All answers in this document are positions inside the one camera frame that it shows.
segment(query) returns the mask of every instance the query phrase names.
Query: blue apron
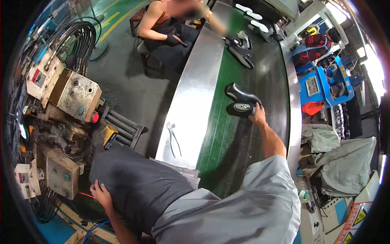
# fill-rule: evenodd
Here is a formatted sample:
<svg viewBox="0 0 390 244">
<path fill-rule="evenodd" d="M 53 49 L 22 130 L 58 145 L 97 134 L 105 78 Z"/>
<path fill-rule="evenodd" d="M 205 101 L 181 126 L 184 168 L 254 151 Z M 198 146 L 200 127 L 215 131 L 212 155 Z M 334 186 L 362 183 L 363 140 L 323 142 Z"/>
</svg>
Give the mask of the blue apron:
<svg viewBox="0 0 390 244">
<path fill-rule="evenodd" d="M 307 52 L 307 51 L 309 51 L 309 50 L 313 50 L 313 49 L 325 47 L 326 50 L 329 51 L 328 48 L 326 47 L 326 44 L 327 44 L 327 43 L 328 43 L 328 39 L 325 38 L 325 44 L 322 45 L 322 46 L 314 46 L 314 47 L 311 47 L 311 48 L 307 48 L 307 47 L 306 47 L 306 44 L 298 45 L 298 46 L 294 49 L 294 51 L 292 52 L 292 55 L 295 56 L 295 55 L 297 55 L 298 53 L 306 52 L 307 57 L 309 58 L 309 54 L 308 54 L 308 52 Z"/>
</svg>

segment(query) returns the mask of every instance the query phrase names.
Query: yellow warning triangle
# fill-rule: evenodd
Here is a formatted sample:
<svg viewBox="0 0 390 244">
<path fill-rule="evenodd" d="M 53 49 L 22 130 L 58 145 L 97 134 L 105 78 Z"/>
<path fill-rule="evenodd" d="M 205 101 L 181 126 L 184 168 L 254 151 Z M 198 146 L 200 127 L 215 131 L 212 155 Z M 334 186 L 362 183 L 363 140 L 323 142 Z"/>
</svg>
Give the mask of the yellow warning triangle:
<svg viewBox="0 0 390 244">
<path fill-rule="evenodd" d="M 344 239 L 344 241 L 342 242 L 342 244 L 347 244 L 347 243 L 349 243 L 351 240 L 352 240 L 352 233 L 351 233 L 351 232 L 348 232 L 348 235 L 345 237 L 345 239 Z"/>
<path fill-rule="evenodd" d="M 358 215 L 356 216 L 355 222 L 353 223 L 352 226 L 355 226 L 358 223 L 362 222 L 366 216 L 367 216 L 367 212 L 364 210 L 363 207 L 361 207 Z"/>
</svg>

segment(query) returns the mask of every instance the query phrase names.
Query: sack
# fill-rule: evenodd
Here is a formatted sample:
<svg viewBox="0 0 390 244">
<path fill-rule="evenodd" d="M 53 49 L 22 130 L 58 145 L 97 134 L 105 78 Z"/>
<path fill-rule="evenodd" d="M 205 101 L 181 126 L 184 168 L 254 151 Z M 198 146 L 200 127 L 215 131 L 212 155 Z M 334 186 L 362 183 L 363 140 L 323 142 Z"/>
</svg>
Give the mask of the sack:
<svg viewBox="0 0 390 244">
<path fill-rule="evenodd" d="M 302 112 L 308 115 L 315 115 L 325 107 L 324 101 L 319 102 L 307 102 L 302 106 Z"/>
</svg>

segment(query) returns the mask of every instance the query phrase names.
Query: white insole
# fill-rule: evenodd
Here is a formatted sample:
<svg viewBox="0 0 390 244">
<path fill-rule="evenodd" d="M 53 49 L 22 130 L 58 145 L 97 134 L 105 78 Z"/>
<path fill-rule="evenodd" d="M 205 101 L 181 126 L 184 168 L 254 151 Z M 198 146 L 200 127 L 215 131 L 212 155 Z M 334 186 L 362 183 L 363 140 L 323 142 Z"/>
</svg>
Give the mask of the white insole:
<svg viewBox="0 0 390 244">
<path fill-rule="evenodd" d="M 239 5 L 239 4 L 236 4 L 236 8 L 241 9 L 244 12 L 246 12 L 246 11 L 253 12 L 250 8 L 244 7 L 244 6 Z"/>
<path fill-rule="evenodd" d="M 265 25 L 263 25 L 262 23 L 259 23 L 255 20 L 252 20 L 250 23 L 254 26 L 259 27 L 262 32 L 268 33 L 268 28 Z"/>
<path fill-rule="evenodd" d="M 250 11 L 246 11 L 245 12 L 247 15 L 251 16 L 253 19 L 256 19 L 256 20 L 262 20 L 263 17 L 259 14 L 255 14 L 253 12 L 250 12 Z"/>
</svg>

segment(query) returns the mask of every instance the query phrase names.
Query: metal box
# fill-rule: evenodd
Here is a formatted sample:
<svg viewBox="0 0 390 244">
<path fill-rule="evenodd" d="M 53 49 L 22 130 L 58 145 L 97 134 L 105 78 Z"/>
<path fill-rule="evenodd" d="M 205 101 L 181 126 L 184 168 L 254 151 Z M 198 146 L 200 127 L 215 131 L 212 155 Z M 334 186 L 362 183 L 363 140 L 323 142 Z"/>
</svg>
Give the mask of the metal box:
<svg viewBox="0 0 390 244">
<path fill-rule="evenodd" d="M 37 154 L 37 165 L 46 166 L 47 186 L 61 196 L 73 200 L 78 191 L 80 166 L 58 148 L 39 145 Z"/>
<path fill-rule="evenodd" d="M 26 76 L 27 93 L 39 99 L 44 108 L 46 108 L 51 92 L 65 68 L 61 61 L 54 56 L 46 71 L 45 66 L 52 55 L 53 51 L 48 48 L 39 64 L 33 63 Z"/>
<path fill-rule="evenodd" d="M 74 71 L 64 69 L 49 101 L 74 118 L 90 122 L 100 96 L 98 84 Z"/>
</svg>

